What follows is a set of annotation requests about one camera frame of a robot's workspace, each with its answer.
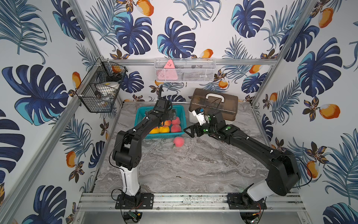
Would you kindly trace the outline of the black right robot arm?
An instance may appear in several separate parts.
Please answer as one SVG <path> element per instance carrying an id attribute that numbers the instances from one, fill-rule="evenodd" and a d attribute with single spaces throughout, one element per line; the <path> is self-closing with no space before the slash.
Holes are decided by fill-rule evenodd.
<path id="1" fill-rule="evenodd" d="M 192 112 L 197 123 L 184 129 L 190 137 L 204 134 L 237 147 L 258 160 L 268 170 L 265 180 L 248 186 L 241 193 L 229 193 L 227 203 L 231 210 L 264 209 L 265 198 L 286 196 L 301 179 L 295 156 L 281 153 L 244 133 L 239 127 L 227 124 L 221 112 L 204 114 L 202 108 Z"/>

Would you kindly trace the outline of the pink peach top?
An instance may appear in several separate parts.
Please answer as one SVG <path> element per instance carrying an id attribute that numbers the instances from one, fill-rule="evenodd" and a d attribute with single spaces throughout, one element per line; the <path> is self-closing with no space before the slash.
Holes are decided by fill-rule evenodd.
<path id="1" fill-rule="evenodd" d="M 173 145 L 175 147 L 182 147 L 185 143 L 185 139 L 183 137 L 175 137 L 173 140 Z"/>

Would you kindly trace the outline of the teal plastic basket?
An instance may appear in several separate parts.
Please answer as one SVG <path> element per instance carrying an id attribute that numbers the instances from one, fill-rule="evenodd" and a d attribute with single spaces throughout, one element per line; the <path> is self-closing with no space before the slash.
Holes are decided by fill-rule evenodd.
<path id="1" fill-rule="evenodd" d="M 139 124 L 146 117 L 145 113 L 151 111 L 153 108 L 154 108 L 154 106 L 140 107 L 137 110 L 134 126 Z M 148 134 L 145 137 L 145 139 L 170 139 L 170 138 L 175 138 L 175 137 L 178 137 L 178 136 L 182 136 L 184 134 L 184 129 L 187 127 L 187 125 L 186 125 L 186 115 L 185 115 L 184 107 L 181 106 L 181 105 L 174 105 L 173 109 L 176 110 L 177 119 L 175 120 L 174 124 L 172 123 L 169 127 L 171 128 L 173 125 L 176 125 L 176 124 L 180 125 L 181 126 L 181 132 Z"/>

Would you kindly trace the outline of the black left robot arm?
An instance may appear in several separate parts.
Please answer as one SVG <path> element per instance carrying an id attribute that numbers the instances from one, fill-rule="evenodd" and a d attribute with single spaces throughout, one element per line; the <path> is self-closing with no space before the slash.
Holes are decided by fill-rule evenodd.
<path id="1" fill-rule="evenodd" d="M 145 118 L 135 127 L 117 134 L 112 152 L 112 160 L 120 170 L 123 189 L 119 206 L 138 207 L 141 189 L 138 181 L 137 166 L 142 158 L 142 140 L 156 127 L 167 120 L 176 118 L 172 102 L 159 98 L 152 110 L 145 113 Z"/>

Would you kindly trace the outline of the pink peach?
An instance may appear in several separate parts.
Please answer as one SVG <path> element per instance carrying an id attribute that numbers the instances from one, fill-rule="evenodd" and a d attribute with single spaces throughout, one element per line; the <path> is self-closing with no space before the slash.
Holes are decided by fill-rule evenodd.
<path id="1" fill-rule="evenodd" d="M 171 133 L 180 133 L 180 132 L 182 132 L 182 128 L 179 124 L 174 124 L 171 126 L 170 131 L 171 131 Z"/>
<path id="2" fill-rule="evenodd" d="M 173 145 L 175 147 L 182 147 L 185 143 L 185 139 L 183 137 L 175 137 L 173 140 Z"/>
<path id="3" fill-rule="evenodd" d="M 180 124 L 181 124 L 181 121 L 180 121 L 179 117 L 176 117 L 176 119 L 172 120 L 172 125 L 180 125 Z"/>

